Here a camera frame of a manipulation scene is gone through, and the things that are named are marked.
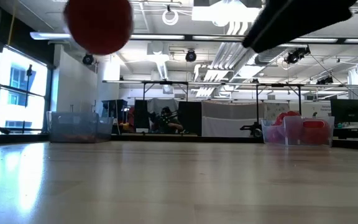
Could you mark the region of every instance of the monitor screen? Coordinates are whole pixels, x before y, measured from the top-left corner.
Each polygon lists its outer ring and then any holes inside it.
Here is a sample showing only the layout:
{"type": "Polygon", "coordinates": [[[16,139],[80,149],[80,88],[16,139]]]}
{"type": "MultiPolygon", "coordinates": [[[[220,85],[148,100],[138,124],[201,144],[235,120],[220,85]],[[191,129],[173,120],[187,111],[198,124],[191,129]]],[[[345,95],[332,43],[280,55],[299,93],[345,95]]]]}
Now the monitor screen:
{"type": "Polygon", "coordinates": [[[358,122],[358,100],[331,99],[331,114],[335,123],[358,122]]]}

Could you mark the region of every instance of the transparent storage container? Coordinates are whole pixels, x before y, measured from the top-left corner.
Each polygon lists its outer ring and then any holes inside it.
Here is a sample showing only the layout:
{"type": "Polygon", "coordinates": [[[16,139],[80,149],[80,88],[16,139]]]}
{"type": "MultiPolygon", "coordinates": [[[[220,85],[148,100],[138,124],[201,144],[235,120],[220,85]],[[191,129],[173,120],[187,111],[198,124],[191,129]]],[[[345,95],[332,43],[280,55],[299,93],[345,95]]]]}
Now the transparent storage container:
{"type": "Polygon", "coordinates": [[[96,143],[111,138],[112,119],[97,113],[47,113],[50,142],[96,143]]]}
{"type": "Polygon", "coordinates": [[[273,126],[274,121],[262,120],[265,143],[286,146],[331,146],[334,134],[334,117],[302,118],[286,116],[283,123],[273,126]]]}

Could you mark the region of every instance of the glass window pane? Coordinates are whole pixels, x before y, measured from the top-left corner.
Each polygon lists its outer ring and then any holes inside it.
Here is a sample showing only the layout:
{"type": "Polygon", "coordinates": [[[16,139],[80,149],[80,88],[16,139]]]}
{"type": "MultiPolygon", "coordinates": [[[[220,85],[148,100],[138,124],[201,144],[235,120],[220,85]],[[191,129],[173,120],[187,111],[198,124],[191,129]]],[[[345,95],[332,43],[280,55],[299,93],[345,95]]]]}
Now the glass window pane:
{"type": "Polygon", "coordinates": [[[27,89],[38,95],[45,96],[47,87],[48,69],[45,65],[37,63],[21,54],[4,49],[0,53],[0,84],[27,89]],[[32,74],[27,76],[29,65],[32,65],[32,74]]]}
{"type": "Polygon", "coordinates": [[[11,90],[0,90],[0,127],[42,129],[45,100],[40,96],[29,96],[25,108],[25,94],[11,90]]]}

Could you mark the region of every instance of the ceiling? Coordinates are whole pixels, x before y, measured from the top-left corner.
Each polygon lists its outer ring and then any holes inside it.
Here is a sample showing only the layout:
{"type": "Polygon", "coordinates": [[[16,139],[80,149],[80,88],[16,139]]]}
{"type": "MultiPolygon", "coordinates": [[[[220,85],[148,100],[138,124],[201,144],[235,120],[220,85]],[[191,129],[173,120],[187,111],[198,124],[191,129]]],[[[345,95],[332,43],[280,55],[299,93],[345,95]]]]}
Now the ceiling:
{"type": "MultiPolygon", "coordinates": [[[[20,0],[17,5],[17,18],[40,32],[63,32],[64,22],[62,11],[65,3],[53,0],[20,0]]],[[[180,10],[189,11],[193,0],[181,0],[180,10]]],[[[12,12],[13,1],[0,0],[0,6],[8,12],[12,12]]],[[[134,24],[135,33],[155,34],[225,34],[228,26],[217,27],[212,22],[192,21],[191,16],[179,14],[179,20],[174,26],[168,26],[162,21],[163,11],[145,11],[146,23],[140,7],[134,5],[134,24]]],[[[165,6],[144,6],[146,10],[165,9],[165,6]]],[[[312,12],[312,16],[319,16],[318,12],[312,12]]],[[[358,37],[358,14],[345,22],[340,22],[333,26],[318,30],[307,35],[309,37],[358,37]]],[[[211,42],[167,42],[170,52],[174,52],[171,60],[167,62],[169,71],[192,72],[196,63],[211,62],[219,49],[220,43],[211,42]],[[187,49],[195,49],[198,54],[196,63],[185,62],[187,49]]],[[[121,66],[122,75],[150,74],[151,70],[156,70],[156,64],[146,60],[147,41],[129,41],[120,50],[121,59],[124,62],[121,66]]],[[[81,60],[84,51],[75,43],[65,46],[66,51],[72,56],[81,60]]],[[[279,58],[272,65],[267,67],[260,77],[260,82],[307,82],[309,77],[313,77],[325,69],[335,68],[334,75],[342,82],[346,82],[347,69],[358,62],[358,45],[310,45],[311,56],[303,59],[299,64],[287,69],[287,65],[282,65],[283,58],[279,58]]]]}

